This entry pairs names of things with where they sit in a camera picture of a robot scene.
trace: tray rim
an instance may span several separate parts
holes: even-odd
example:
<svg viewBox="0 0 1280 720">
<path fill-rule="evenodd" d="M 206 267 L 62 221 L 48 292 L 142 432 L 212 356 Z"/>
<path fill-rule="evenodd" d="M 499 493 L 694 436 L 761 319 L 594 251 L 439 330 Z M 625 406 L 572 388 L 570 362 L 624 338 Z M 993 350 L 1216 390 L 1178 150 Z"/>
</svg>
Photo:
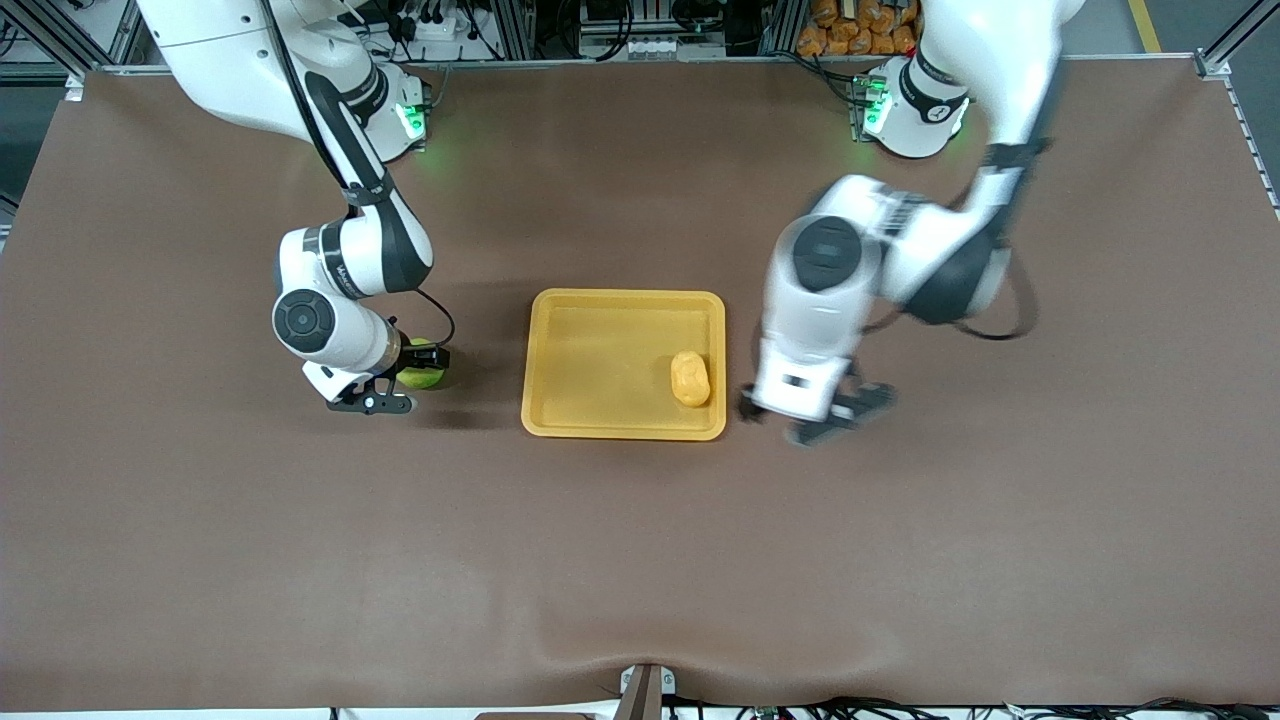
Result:
<svg viewBox="0 0 1280 720">
<path fill-rule="evenodd" d="M 618 296 L 631 296 L 631 297 L 698 297 L 709 301 L 712 307 L 712 328 L 710 328 L 710 350 L 719 350 L 721 361 L 718 366 L 712 373 L 712 393 L 717 400 L 716 409 L 712 410 L 713 423 L 712 427 L 705 430 L 640 430 L 646 434 L 640 437 L 636 436 L 618 436 L 608 434 L 609 432 L 617 432 L 617 429 L 600 429 L 600 428 L 564 428 L 559 425 L 540 425 L 532 420 L 531 405 L 532 405 L 532 387 L 529 383 L 529 375 L 534 370 L 535 360 L 538 359 L 538 334 L 534 332 L 535 323 L 538 322 L 539 314 L 543 307 L 549 302 L 563 299 L 563 297 L 618 297 Z M 521 392 L 520 401 L 520 423 L 525 427 L 530 434 L 536 437 L 557 437 L 557 438 L 585 438 L 585 439 L 622 439 L 622 441 L 677 441 L 677 442 L 707 442 L 716 439 L 724 432 L 724 427 L 728 424 L 728 398 L 724 396 L 728 387 L 728 342 L 726 338 L 726 313 L 724 301 L 721 300 L 718 295 L 707 290 L 644 290 L 644 288 L 572 288 L 572 287 L 549 287 L 538 293 L 534 299 L 532 309 L 529 314 L 529 341 L 525 348 L 525 382 Z"/>
</svg>

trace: yellow potato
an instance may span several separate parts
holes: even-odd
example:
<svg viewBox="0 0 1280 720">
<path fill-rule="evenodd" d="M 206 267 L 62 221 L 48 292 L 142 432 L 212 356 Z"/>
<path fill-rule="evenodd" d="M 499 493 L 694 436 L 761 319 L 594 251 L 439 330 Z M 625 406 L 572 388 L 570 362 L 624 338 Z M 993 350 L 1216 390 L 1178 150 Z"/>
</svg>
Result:
<svg viewBox="0 0 1280 720">
<path fill-rule="evenodd" d="M 681 350 L 671 359 L 671 392 L 682 405 L 699 407 L 712 396 L 707 363 L 692 350 Z"/>
</svg>

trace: yellow stripe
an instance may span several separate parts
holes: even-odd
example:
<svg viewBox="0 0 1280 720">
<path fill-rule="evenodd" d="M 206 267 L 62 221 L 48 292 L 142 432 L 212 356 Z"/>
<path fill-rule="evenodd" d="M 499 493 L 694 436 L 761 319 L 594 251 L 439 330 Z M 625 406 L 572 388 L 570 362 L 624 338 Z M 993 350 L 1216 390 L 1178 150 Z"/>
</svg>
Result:
<svg viewBox="0 0 1280 720">
<path fill-rule="evenodd" d="M 1129 0 L 1129 12 L 1133 13 L 1133 24 L 1138 26 L 1142 49 L 1147 53 L 1160 53 L 1160 38 L 1156 37 L 1156 26 L 1151 24 L 1147 0 Z"/>
</svg>

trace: floor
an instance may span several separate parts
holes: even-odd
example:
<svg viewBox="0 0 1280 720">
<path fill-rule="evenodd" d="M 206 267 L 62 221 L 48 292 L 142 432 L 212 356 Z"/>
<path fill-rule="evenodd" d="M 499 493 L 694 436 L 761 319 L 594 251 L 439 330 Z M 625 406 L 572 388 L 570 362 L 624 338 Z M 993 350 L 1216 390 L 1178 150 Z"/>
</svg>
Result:
<svg viewBox="0 0 1280 720">
<path fill-rule="evenodd" d="M 1249 4 L 1251 0 L 1088 0 L 1064 28 L 1064 45 L 1071 54 L 1142 53 L 1144 42 L 1134 20 L 1134 6 L 1146 6 L 1155 31 L 1155 37 L 1147 37 L 1147 47 L 1190 51 L 1211 42 Z M 1231 61 L 1231 82 L 1258 152 L 1272 168 L 1280 168 L 1280 128 L 1275 123 L 1280 114 L 1280 83 L 1272 79 L 1276 67 L 1280 67 L 1280 20 L 1265 26 Z M 20 199 L 60 96 L 60 88 L 0 86 L 0 192 Z M 9 223 L 12 217 L 0 209 L 0 225 Z"/>
</svg>

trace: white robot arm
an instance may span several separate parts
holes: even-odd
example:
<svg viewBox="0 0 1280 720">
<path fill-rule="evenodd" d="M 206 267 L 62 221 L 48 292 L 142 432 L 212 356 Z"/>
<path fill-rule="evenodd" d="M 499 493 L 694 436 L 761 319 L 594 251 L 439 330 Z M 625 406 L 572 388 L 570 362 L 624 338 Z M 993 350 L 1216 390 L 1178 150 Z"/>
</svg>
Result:
<svg viewBox="0 0 1280 720">
<path fill-rule="evenodd" d="M 769 265 L 760 364 L 744 391 L 745 416 L 769 410 L 795 418 L 791 438 L 800 445 L 856 428 L 895 397 L 881 384 L 838 393 L 841 380 L 856 375 L 852 354 L 877 296 L 928 324 L 954 323 L 991 304 L 1010 260 L 1012 209 L 1046 146 L 1060 85 L 1059 27 L 1082 4 L 929 0 L 911 63 L 927 58 L 933 74 L 968 85 L 991 122 L 983 165 L 959 210 L 850 176 L 787 225 Z"/>
<path fill-rule="evenodd" d="M 349 211 L 280 241 L 275 334 L 306 360 L 303 374 L 330 409 L 407 413 L 410 398 L 376 392 L 374 379 L 408 366 L 444 368 L 448 351 L 443 341 L 411 347 L 358 301 L 417 291 L 433 265 L 426 232 L 381 160 L 425 133 L 421 81 L 374 65 L 358 38 L 329 19 L 347 10 L 332 0 L 140 0 L 138 6 L 197 105 L 236 124 L 315 143 Z"/>
</svg>

